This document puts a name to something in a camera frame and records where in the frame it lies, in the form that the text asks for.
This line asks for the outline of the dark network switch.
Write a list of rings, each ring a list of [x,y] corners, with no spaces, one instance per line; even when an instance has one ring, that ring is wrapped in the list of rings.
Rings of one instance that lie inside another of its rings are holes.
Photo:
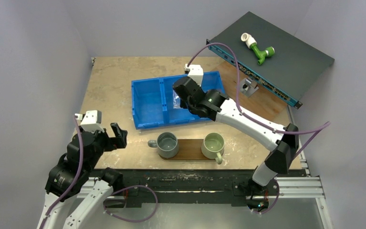
[[[275,54],[258,65],[255,53],[241,41],[245,32],[255,38],[260,50],[272,46]],[[238,64],[248,78],[296,109],[302,106],[302,96],[335,61],[252,12],[206,42],[209,50],[231,65]]]

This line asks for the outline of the black aluminium base frame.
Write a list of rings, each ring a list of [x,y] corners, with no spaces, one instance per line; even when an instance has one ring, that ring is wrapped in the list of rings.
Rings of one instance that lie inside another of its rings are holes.
[[[264,190],[249,186],[250,169],[119,169],[121,187],[128,190],[127,207],[143,203],[229,204],[232,207],[272,206],[279,198],[322,198],[324,191],[318,177],[308,177],[304,170],[290,170],[270,181]]]

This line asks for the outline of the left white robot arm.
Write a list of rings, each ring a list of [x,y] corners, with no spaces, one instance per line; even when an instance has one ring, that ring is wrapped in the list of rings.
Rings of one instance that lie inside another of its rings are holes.
[[[120,129],[117,123],[112,123],[111,128],[114,137],[109,137],[100,123],[92,127],[84,123],[76,124],[77,134],[67,145],[66,153],[49,172],[38,228],[77,229],[87,222],[92,212],[109,195],[118,195],[125,190],[123,175],[115,169],[106,168],[87,197],[73,212],[69,212],[103,153],[126,148],[128,132]]]

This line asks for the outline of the small metal bracket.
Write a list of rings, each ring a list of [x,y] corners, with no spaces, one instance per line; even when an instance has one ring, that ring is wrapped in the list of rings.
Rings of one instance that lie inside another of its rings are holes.
[[[244,78],[240,81],[240,92],[246,97],[250,97],[259,89],[257,82],[250,78]]]

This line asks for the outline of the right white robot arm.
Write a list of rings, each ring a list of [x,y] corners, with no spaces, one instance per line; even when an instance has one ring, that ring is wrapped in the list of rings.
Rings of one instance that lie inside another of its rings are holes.
[[[297,131],[294,124],[283,126],[237,106],[228,95],[211,89],[204,92],[190,77],[178,79],[172,86],[181,100],[181,107],[201,118],[227,124],[258,141],[269,155],[259,165],[249,180],[248,187],[254,194],[260,194],[278,174],[286,174],[299,148],[298,136],[285,134],[285,130]]]

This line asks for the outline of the grey ceramic mug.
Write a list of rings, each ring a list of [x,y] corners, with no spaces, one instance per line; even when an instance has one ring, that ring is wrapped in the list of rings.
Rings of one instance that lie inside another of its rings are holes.
[[[163,158],[172,158],[179,151],[178,139],[170,132],[160,134],[156,140],[149,140],[147,144],[149,147],[157,148],[158,155]]]

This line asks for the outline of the blue plastic bin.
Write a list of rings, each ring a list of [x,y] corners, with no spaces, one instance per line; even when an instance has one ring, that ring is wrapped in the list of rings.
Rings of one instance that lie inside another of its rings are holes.
[[[173,109],[173,84],[185,75],[148,78],[131,82],[132,117],[136,129],[151,129],[209,121],[187,109]]]

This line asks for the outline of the brown oval wooden tray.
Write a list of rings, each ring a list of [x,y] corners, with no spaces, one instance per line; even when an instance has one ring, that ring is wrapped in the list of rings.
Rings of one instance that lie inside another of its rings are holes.
[[[178,139],[179,151],[171,158],[162,157],[164,160],[174,161],[199,161],[199,160],[211,160],[203,155],[201,147],[203,145],[203,139]]]

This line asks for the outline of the green white pipe fitting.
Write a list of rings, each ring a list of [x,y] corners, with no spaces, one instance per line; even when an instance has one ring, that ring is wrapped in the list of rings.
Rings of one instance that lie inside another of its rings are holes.
[[[265,62],[266,58],[270,58],[275,54],[275,49],[272,46],[267,47],[264,50],[260,50],[257,46],[257,41],[255,40],[255,38],[246,32],[241,35],[241,41],[246,44],[246,47],[248,49],[252,50],[255,53],[258,59],[258,65],[262,65]]]

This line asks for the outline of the plywood board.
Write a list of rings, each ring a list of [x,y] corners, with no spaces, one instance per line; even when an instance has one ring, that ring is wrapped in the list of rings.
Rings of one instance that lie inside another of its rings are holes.
[[[225,93],[236,99],[237,72],[234,66],[223,62],[213,68],[220,73]],[[288,125],[291,121],[284,101],[273,95],[270,91],[259,86],[259,89],[250,97],[239,94],[240,105],[264,119],[278,124]]]

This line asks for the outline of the clear acrylic holder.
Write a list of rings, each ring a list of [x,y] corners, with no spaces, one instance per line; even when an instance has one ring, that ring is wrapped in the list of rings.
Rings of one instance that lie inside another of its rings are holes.
[[[181,99],[175,91],[172,93],[172,105],[173,109],[181,109]]]

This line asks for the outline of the pale green ceramic mug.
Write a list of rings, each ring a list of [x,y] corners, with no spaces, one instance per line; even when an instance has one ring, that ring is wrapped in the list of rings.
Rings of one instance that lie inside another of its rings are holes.
[[[218,133],[209,133],[201,145],[202,154],[211,160],[215,160],[218,165],[223,162],[224,138]]]

